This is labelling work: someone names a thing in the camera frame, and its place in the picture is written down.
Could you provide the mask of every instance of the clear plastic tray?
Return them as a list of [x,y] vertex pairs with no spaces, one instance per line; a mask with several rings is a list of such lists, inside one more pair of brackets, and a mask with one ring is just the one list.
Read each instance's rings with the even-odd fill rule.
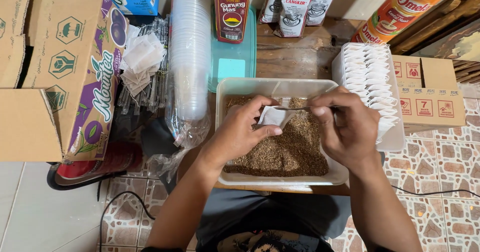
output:
[[216,92],[217,85],[226,77],[255,77],[257,65],[257,25],[255,8],[248,10],[245,35],[240,44],[217,41],[213,27],[212,70],[208,76],[208,89]]
[[[347,45],[357,44],[365,45],[360,43],[346,43],[342,46],[342,51],[332,62],[332,79],[340,86],[346,86],[346,76],[345,76],[345,62],[344,62],[344,49]],[[398,104],[394,107],[397,110],[397,113],[394,115],[399,118],[398,123],[392,127],[387,133],[381,138],[381,143],[377,144],[378,151],[402,151],[405,148],[405,129],[403,128],[403,117],[402,117],[402,108],[400,107],[400,95],[397,87],[397,78],[395,76],[395,69],[393,66],[392,53],[390,52],[390,57],[388,60],[390,64],[390,72],[388,77],[390,78],[387,83],[392,85],[390,91],[393,92],[392,96],[398,99]]]
[[[323,79],[280,79],[280,78],[225,78],[217,86],[215,129],[225,118],[227,96],[257,94],[273,98],[311,98],[328,92],[338,85],[332,80]],[[340,165],[323,150],[327,158],[329,172],[324,176],[262,177],[222,171],[219,182],[224,185],[341,185],[348,180],[348,169]]]

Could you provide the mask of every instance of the wooden board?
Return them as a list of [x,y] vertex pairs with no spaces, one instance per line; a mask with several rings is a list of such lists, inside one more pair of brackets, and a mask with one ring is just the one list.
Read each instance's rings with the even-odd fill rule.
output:
[[[330,67],[342,45],[349,42],[359,20],[336,20],[326,18],[321,27],[306,27],[303,38],[280,38],[272,34],[275,26],[257,25],[257,70],[256,77],[332,79]],[[216,95],[209,95],[210,114],[213,117],[207,139],[201,146],[191,150],[178,168],[181,178],[196,159],[201,147],[215,132]],[[258,191],[350,195],[347,185],[341,186],[224,186],[215,187]]]

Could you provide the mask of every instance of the red tea package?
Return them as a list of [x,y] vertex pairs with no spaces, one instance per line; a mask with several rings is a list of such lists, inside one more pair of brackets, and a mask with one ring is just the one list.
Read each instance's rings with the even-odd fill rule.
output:
[[250,0],[215,0],[216,38],[220,42],[243,41]]

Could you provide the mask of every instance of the tiled floor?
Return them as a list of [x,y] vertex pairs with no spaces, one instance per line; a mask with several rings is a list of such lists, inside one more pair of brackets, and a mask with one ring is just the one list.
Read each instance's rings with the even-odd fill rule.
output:
[[[387,153],[384,170],[390,183],[408,191],[429,193],[467,189],[480,194],[480,106],[465,98],[467,126],[417,133],[407,137],[405,150]],[[139,142],[139,131],[131,135]],[[148,166],[111,181],[108,199],[120,191],[143,197],[156,216],[167,197],[160,181],[148,179]],[[395,189],[416,226],[425,252],[480,252],[480,198],[466,192],[417,197]],[[115,200],[102,223],[102,252],[139,252],[152,220],[133,196]],[[195,238],[189,245],[194,249]],[[335,252],[366,251],[350,218],[344,233],[329,240]]]

